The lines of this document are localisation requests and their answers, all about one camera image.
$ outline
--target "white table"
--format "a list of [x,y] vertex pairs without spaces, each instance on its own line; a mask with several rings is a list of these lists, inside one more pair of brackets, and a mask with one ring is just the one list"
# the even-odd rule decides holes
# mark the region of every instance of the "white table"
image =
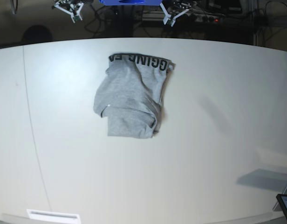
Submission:
[[[252,224],[281,216],[272,213],[277,191],[265,180],[287,173],[287,52],[156,38],[53,42],[23,52],[52,211],[80,214],[83,224]],[[107,137],[107,119],[92,110],[108,56],[121,52],[176,64],[153,139]],[[245,181],[258,173],[262,187]],[[22,216],[36,209],[20,208]]]
[[0,219],[48,210],[27,105],[23,48],[0,50]]

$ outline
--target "gray fabric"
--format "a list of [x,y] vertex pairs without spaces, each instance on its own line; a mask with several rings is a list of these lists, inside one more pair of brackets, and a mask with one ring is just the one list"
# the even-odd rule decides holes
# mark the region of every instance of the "gray fabric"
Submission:
[[106,78],[97,90],[94,111],[108,117],[108,136],[151,138],[161,122],[162,87],[170,60],[144,55],[109,57]]

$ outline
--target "black cable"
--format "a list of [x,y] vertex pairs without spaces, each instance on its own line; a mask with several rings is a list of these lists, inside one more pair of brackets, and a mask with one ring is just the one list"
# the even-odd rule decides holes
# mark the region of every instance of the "black cable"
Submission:
[[145,27],[143,27],[143,30],[144,30],[144,32],[148,35],[148,37],[152,37],[152,36],[149,34],[149,32],[146,30]]
[[271,36],[269,36],[267,39],[265,39],[265,43],[270,40],[272,37],[274,37],[276,34],[280,33],[282,30],[287,29],[287,27],[281,28],[279,30],[277,30],[275,33],[273,33]]
[[204,12],[205,16],[208,17],[207,14],[205,13],[204,9],[202,7],[199,7],[199,8]]
[[[269,3],[271,3],[271,2],[273,2],[273,1],[268,1],[268,2],[266,3],[266,6],[265,6],[266,15],[267,15],[267,5],[268,5]],[[278,3],[283,4],[283,5],[287,8],[287,4],[285,4],[284,2],[278,2]],[[271,38],[273,38],[275,35],[277,35],[278,33],[280,33],[280,32],[281,32],[282,30],[284,30],[284,29],[287,29],[287,27],[281,28],[281,29],[277,30],[275,33],[272,33],[272,29],[271,29],[272,35],[269,36],[267,39],[265,39],[265,30],[264,30],[264,32],[263,32],[263,39],[264,39],[263,46],[265,47],[265,46],[266,46],[266,42],[267,42],[268,40],[270,40]]]
[[264,16],[267,16],[266,11],[263,8],[259,8],[258,10],[262,10],[264,13]]
[[[99,15],[98,12],[99,12],[100,10],[104,9],[106,6],[103,6],[103,7],[101,7],[101,8],[98,9],[98,10],[95,10],[95,8],[94,8],[92,5],[90,5],[90,7],[91,7],[91,9],[94,11],[94,13],[95,13],[95,18],[94,18],[92,21],[88,22],[88,23],[84,26],[84,29],[87,30],[87,31],[90,32],[90,33],[93,33],[93,34],[94,34],[93,37],[95,37],[95,36],[97,35],[97,33],[99,32],[100,28],[101,28],[102,21],[105,21],[105,20],[102,20],[102,19],[100,18],[100,15]],[[88,26],[91,25],[92,23],[94,23],[96,20],[99,21],[98,29],[97,29],[96,31],[92,31],[92,30],[88,29]]]
[[17,13],[17,9],[18,9],[18,0],[16,0],[16,7],[14,6],[14,0],[10,0],[10,3],[11,3],[12,13],[15,15]]
[[242,18],[242,19],[240,20],[240,22],[235,26],[235,29],[238,28],[238,27],[240,26],[240,24],[245,21],[245,19],[247,19],[250,15],[252,15],[252,14],[253,14],[254,12],[256,12],[257,10],[260,10],[260,9],[255,9],[255,10],[253,10],[253,11],[248,12],[247,15],[245,15],[245,17]]
[[[272,1],[268,1],[268,2],[266,3],[266,6],[265,6],[265,11],[266,11],[266,13],[267,13],[267,5],[268,5],[270,2],[272,2]],[[287,4],[285,4],[284,2],[278,2],[278,1],[275,1],[275,2],[282,4],[282,5],[284,5],[284,6],[287,8]]]

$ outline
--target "folded clothing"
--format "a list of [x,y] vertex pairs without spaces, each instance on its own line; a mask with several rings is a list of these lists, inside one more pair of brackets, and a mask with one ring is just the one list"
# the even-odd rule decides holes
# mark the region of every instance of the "folded clothing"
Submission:
[[162,88],[170,60],[139,54],[109,57],[94,111],[108,117],[108,136],[152,138],[161,122]]

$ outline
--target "blue robot part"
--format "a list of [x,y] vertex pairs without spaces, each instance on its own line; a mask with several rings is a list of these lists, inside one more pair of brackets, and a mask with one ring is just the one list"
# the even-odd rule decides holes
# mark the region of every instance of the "blue robot part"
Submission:
[[99,0],[106,6],[159,6],[162,0]]

